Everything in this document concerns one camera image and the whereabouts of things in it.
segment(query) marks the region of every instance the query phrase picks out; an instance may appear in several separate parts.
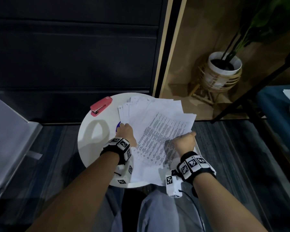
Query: striped carpet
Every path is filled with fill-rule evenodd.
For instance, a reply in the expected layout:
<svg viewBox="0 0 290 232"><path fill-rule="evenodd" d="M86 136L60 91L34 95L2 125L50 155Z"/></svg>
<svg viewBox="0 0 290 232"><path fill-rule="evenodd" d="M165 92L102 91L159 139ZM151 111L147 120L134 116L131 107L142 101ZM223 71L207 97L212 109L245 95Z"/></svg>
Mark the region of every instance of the striped carpet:
<svg viewBox="0 0 290 232"><path fill-rule="evenodd" d="M45 126L0 199L0 231L24 231L85 167L77 152L79 126ZM217 179L268 231L290 231L290 184L246 120L195 122L202 155ZM211 231L204 214L207 231Z"/></svg>

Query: dark drawer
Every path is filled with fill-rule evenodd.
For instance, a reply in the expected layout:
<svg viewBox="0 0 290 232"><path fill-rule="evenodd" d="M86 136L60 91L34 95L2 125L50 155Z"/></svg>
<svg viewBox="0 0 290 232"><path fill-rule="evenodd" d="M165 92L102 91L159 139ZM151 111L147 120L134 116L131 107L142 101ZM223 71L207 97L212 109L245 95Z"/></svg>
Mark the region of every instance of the dark drawer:
<svg viewBox="0 0 290 232"><path fill-rule="evenodd" d="M158 26L162 0L0 0L0 18Z"/></svg>
<svg viewBox="0 0 290 232"><path fill-rule="evenodd" d="M156 32L146 26L1 21L0 88L150 87Z"/></svg>
<svg viewBox="0 0 290 232"><path fill-rule="evenodd" d="M39 123L82 122L90 106L114 94L131 91L12 92L0 91L0 99L29 121ZM133 91L148 94L148 91Z"/></svg>

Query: red stapler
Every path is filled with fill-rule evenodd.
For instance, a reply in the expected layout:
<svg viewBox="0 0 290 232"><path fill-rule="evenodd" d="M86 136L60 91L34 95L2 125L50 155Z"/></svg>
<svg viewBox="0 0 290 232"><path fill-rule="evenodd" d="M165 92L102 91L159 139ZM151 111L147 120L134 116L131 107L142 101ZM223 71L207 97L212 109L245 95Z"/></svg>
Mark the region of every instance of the red stapler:
<svg viewBox="0 0 290 232"><path fill-rule="evenodd" d="M95 104L90 106L91 109L91 115L96 117L99 115L105 108L107 108L111 103L113 99L109 96L101 99L100 101L97 101Z"/></svg>

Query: hand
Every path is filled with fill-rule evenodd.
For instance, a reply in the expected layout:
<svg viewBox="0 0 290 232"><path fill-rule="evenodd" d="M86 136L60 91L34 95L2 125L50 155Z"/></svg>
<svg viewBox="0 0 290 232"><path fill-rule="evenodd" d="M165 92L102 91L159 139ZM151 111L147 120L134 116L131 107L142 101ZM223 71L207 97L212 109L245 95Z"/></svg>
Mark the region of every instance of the hand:
<svg viewBox="0 0 290 232"><path fill-rule="evenodd" d="M133 136L133 129L128 123L120 123L116 131L116 137L126 139L130 143L131 147L136 147L138 145Z"/></svg>
<svg viewBox="0 0 290 232"><path fill-rule="evenodd" d="M175 150L182 157L185 153L193 151L195 146L195 132L187 133L172 140Z"/></svg>

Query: white wall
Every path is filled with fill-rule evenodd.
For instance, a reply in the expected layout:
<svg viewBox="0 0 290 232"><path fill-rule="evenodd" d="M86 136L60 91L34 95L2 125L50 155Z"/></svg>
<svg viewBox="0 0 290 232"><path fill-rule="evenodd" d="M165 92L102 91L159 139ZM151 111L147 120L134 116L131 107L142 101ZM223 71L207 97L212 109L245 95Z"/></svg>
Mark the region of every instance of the white wall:
<svg viewBox="0 0 290 232"><path fill-rule="evenodd" d="M39 123L25 121L0 100L0 188L8 183L41 128Z"/></svg>

